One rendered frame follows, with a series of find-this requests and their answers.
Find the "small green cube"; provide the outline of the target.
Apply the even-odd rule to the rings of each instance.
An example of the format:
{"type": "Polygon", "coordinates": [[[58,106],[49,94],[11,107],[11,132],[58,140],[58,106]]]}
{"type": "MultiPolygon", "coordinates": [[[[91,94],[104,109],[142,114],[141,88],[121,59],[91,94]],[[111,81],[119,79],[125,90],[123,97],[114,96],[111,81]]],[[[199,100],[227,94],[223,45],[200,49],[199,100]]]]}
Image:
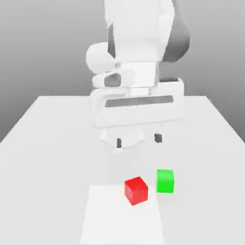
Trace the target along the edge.
{"type": "Polygon", "coordinates": [[[158,169],[156,174],[156,191],[158,193],[174,192],[174,172],[168,169],[158,169]]]}

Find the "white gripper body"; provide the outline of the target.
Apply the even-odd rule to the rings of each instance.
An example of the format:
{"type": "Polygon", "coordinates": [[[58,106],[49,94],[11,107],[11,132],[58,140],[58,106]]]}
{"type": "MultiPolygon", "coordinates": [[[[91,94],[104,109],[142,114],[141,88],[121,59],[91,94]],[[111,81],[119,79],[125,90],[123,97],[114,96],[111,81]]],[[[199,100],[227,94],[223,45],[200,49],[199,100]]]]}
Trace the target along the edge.
{"type": "Polygon", "coordinates": [[[95,128],[162,123],[184,114],[184,82],[159,82],[152,88],[104,88],[90,95],[91,122],[95,128]]]}

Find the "small red cube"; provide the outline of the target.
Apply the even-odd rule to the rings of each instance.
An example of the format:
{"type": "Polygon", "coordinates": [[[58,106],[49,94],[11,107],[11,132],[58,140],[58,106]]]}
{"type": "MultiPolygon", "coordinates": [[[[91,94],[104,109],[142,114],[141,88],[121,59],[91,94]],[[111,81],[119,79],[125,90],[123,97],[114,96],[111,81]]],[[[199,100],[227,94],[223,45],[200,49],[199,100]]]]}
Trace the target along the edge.
{"type": "Polygon", "coordinates": [[[124,194],[134,206],[148,200],[148,186],[141,177],[135,177],[124,182],[124,194]]]}

